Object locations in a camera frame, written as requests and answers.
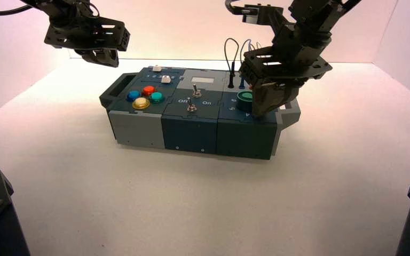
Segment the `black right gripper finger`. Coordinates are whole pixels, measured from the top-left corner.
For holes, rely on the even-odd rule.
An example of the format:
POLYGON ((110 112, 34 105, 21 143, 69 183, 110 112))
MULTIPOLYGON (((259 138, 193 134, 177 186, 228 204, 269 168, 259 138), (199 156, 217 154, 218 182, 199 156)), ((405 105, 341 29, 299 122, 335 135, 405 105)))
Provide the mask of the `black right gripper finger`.
POLYGON ((295 99, 298 95, 300 88, 300 82, 297 80, 290 80, 286 82, 286 85, 284 86, 284 95, 282 98, 282 105, 285 105, 286 103, 291 102, 293 99, 295 99))
POLYGON ((265 115, 285 104, 285 84, 268 83, 252 86, 252 114, 256 117, 265 115))

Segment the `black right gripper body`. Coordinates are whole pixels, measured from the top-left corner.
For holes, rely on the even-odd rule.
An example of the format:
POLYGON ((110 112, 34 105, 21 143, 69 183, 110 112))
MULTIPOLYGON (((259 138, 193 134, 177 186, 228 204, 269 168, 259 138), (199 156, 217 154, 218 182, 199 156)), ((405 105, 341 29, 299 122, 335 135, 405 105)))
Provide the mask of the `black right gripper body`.
POLYGON ((274 23, 272 45, 244 53, 240 74, 248 84, 304 83, 332 66, 320 55, 331 42, 331 23, 274 23))

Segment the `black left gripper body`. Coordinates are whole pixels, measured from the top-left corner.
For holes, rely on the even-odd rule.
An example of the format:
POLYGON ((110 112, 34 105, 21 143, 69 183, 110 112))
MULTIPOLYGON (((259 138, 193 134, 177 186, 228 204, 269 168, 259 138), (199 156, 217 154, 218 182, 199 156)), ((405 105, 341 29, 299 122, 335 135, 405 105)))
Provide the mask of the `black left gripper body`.
POLYGON ((44 43, 74 50, 126 51, 130 33, 124 22, 104 17, 75 17, 64 26, 50 23, 44 43))

